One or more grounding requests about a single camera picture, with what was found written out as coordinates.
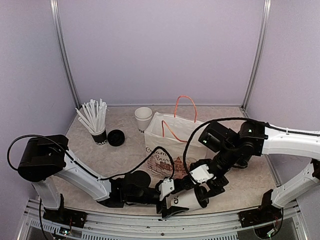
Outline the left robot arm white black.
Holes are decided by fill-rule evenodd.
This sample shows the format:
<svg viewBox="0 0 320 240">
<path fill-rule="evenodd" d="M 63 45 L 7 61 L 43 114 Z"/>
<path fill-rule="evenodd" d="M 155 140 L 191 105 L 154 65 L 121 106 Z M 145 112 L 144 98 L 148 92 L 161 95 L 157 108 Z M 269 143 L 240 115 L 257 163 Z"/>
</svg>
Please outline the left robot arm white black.
<svg viewBox="0 0 320 240">
<path fill-rule="evenodd" d="M 199 188 L 179 189 L 179 179 L 164 179 L 150 187 L 151 177 L 143 170 L 130 170 L 119 178 L 104 177 L 85 165 L 68 147 L 64 135 L 40 136 L 30 134 L 17 168 L 18 174 L 32 183 L 41 197 L 47 214 L 63 223 L 70 218 L 52 177 L 61 178 L 87 193 L 107 208 L 125 205 L 154 205 L 157 214 L 168 218 L 200 209 Z"/>
</svg>

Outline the white paper takeout bag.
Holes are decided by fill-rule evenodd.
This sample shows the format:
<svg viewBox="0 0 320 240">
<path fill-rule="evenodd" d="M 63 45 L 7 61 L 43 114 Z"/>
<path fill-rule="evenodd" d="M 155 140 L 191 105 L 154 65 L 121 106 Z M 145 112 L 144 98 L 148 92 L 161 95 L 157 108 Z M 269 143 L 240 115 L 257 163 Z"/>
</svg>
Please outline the white paper takeout bag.
<svg viewBox="0 0 320 240">
<path fill-rule="evenodd" d="M 155 112 L 153 118 L 144 131 L 145 152 L 149 155 L 156 147 L 164 148 L 173 159 L 174 166 L 167 153 L 157 149 L 147 160 L 147 172 L 154 178 L 163 179 L 173 176 L 181 179 L 187 175 L 183 153 L 191 133 L 199 127 L 202 122 L 197 120 L 198 112 L 194 106 L 192 119 L 177 115 L 179 101 L 176 101 L 174 113 Z"/>
</svg>

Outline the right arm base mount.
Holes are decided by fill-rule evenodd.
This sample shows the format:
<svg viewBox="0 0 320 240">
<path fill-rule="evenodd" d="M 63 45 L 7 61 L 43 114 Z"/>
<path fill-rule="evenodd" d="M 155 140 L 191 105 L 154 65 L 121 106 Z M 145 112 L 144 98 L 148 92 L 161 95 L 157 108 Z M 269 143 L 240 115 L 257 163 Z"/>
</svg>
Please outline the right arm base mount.
<svg viewBox="0 0 320 240">
<path fill-rule="evenodd" d="M 272 205 L 272 202 L 262 203 L 258 208 L 240 211 L 238 213 L 242 228 L 251 227 L 281 219 L 283 216 L 282 208 Z"/>
</svg>

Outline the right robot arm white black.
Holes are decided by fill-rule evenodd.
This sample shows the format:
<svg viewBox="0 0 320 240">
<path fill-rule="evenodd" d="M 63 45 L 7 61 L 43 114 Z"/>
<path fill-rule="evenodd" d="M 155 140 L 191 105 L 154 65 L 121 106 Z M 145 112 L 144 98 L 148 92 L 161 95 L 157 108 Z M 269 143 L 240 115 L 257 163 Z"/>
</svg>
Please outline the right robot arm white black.
<svg viewBox="0 0 320 240">
<path fill-rule="evenodd" d="M 310 162 L 296 176 L 280 187 L 264 193 L 256 218 L 266 222 L 276 209 L 281 209 L 297 197 L 320 184 L 320 133 L 277 127 L 265 122 L 245 121 L 234 130 L 213 121 L 201 133 L 198 141 L 213 151 L 213 159 L 202 159 L 190 171 L 196 183 L 208 183 L 225 176 L 241 161 L 261 155 L 283 155 L 309 158 Z"/>
</svg>

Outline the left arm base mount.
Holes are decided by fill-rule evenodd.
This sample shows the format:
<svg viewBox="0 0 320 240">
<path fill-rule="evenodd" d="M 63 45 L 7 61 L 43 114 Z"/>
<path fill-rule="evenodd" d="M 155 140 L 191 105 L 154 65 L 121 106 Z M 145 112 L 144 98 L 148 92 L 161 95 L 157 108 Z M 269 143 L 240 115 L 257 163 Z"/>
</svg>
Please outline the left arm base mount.
<svg viewBox="0 0 320 240">
<path fill-rule="evenodd" d="M 58 209 L 52 210 L 44 208 L 43 218 L 55 223 L 83 229 L 87 215 L 88 214 L 84 211 L 66 208 L 64 206 L 64 197 L 61 194 Z"/>
</svg>

